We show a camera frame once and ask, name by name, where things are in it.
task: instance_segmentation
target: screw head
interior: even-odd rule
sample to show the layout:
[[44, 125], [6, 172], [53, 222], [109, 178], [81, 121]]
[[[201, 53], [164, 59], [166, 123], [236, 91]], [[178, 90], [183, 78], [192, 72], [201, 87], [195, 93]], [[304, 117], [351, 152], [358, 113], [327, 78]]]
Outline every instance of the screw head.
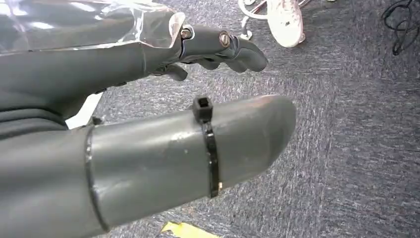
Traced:
[[228, 48], [230, 46], [230, 37], [229, 33], [222, 31], [219, 36], [219, 41], [223, 47]]
[[191, 31], [188, 29], [181, 30], [181, 38], [182, 39], [190, 39], [191, 38]]

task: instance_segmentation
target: clear plastic bag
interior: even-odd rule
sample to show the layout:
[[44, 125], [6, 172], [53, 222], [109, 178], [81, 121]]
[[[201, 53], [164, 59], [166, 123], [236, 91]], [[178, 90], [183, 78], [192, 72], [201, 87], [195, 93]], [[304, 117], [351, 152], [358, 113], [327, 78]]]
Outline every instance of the clear plastic bag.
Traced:
[[135, 42], [171, 48], [184, 20], [151, 0], [0, 0], [0, 55]]

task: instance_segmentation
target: white shoe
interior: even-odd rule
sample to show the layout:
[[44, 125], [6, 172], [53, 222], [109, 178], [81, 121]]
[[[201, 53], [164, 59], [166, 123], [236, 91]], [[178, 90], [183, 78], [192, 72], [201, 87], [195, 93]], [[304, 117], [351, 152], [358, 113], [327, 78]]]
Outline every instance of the white shoe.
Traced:
[[302, 12], [296, 0], [267, 0], [271, 33], [283, 47], [295, 47], [305, 40]]

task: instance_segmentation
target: prosthetic arm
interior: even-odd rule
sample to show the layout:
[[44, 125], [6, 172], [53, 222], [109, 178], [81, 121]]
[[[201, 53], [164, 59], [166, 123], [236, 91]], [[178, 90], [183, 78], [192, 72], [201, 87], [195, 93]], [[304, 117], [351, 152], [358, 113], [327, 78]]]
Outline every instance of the prosthetic arm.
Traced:
[[0, 237], [83, 238], [209, 196], [267, 169], [295, 128], [280, 96], [68, 130], [86, 97], [175, 63], [261, 71], [263, 53], [226, 31], [183, 26], [170, 48], [142, 43], [0, 57]]

